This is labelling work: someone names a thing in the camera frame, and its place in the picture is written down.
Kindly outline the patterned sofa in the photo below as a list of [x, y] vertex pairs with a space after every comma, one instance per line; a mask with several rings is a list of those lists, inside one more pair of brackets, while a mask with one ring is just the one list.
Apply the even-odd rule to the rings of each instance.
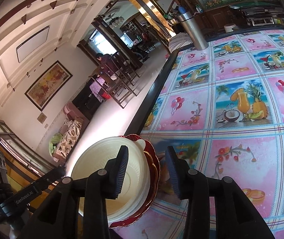
[[65, 163], [68, 155], [89, 124], [89, 119], [72, 103], [63, 108], [62, 127], [49, 140], [49, 154], [57, 163]]

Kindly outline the red gold-rimmed plate stack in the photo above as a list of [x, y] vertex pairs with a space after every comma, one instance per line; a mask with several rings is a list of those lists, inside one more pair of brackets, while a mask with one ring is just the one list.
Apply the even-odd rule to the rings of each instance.
[[145, 146], [143, 146], [143, 153], [146, 158], [148, 164], [148, 175], [149, 175], [149, 185], [147, 188], [147, 196], [142, 202], [142, 206], [136, 210], [133, 214], [128, 216], [127, 218], [123, 218], [120, 221], [113, 222], [109, 225], [109, 228], [121, 228], [128, 227], [135, 223], [138, 219], [140, 219], [143, 214], [150, 208], [152, 203], [154, 202], [155, 196], [158, 192], [159, 180], [160, 180], [160, 161], [155, 153], [155, 148], [150, 143], [150, 141], [143, 139], [141, 136], [137, 134], [129, 134], [122, 135], [121, 137], [129, 139], [133, 142], [138, 140], [143, 140], [145, 142]]

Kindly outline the floral plastic tablecloth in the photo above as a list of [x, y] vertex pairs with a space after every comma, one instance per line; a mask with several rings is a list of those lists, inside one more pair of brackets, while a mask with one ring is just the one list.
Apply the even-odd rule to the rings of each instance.
[[174, 51], [125, 136], [158, 157], [147, 211], [115, 226], [122, 238], [182, 238], [188, 202], [175, 195], [165, 150], [209, 178], [240, 186], [275, 238], [284, 238], [284, 29], [213, 39]]

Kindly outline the wooden dining chair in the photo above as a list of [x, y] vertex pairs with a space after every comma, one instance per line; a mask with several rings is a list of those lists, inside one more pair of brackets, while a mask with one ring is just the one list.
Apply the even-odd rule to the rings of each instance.
[[103, 91], [103, 94], [111, 97], [122, 109], [126, 107], [129, 99], [138, 94], [134, 90], [134, 78], [139, 75], [134, 70], [122, 70], [116, 65], [116, 70], [109, 67], [107, 63], [100, 64], [89, 76], [96, 84], [96, 94]]

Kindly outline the seated person in background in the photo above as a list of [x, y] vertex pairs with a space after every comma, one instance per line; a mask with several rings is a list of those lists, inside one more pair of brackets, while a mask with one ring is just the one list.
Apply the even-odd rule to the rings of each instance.
[[113, 63], [111, 55], [97, 53], [96, 58], [100, 62], [102, 72], [107, 73], [108, 75], [113, 75], [117, 72], [118, 68]]

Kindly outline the steel thermos flask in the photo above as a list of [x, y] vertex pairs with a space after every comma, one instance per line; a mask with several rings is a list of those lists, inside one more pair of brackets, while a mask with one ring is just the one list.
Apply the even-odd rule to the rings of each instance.
[[190, 39], [193, 42], [194, 47], [201, 51], [208, 48], [208, 43], [205, 40], [203, 34], [201, 33], [200, 28], [197, 25], [193, 15], [190, 12], [185, 12], [178, 16], [178, 20], [181, 25], [184, 27], [185, 31], [189, 35]]

